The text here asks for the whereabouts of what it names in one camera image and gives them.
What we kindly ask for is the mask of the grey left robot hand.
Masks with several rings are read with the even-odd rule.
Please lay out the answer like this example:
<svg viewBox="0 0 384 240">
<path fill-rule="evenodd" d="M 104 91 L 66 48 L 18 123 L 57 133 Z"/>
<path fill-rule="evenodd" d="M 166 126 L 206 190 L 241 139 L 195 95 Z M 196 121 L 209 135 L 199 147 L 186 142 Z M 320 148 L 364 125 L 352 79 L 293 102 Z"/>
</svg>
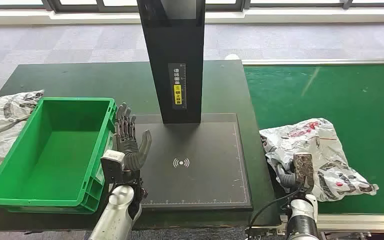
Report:
<svg viewBox="0 0 384 240">
<path fill-rule="evenodd" d="M 141 143 L 136 139 L 136 116 L 131 114 L 132 110 L 125 102 L 117 107 L 115 113 L 113 137 L 113 149 L 124 154 L 124 169 L 139 171 L 146 162 L 151 144 L 152 135 L 150 130 L 142 133 Z"/>
</svg>

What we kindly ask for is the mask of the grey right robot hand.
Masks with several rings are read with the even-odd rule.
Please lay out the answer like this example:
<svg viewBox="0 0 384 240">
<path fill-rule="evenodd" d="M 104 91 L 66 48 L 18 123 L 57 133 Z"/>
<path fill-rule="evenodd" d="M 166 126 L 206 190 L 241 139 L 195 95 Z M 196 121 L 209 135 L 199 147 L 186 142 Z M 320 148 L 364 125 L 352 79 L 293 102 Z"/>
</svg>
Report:
<svg viewBox="0 0 384 240">
<path fill-rule="evenodd" d="M 280 162 L 277 162 L 275 172 L 282 187 L 286 189 L 295 189 L 297 187 L 296 173 L 291 171 L 289 163 L 286 165 L 286 168 L 284 168 Z"/>
</svg>

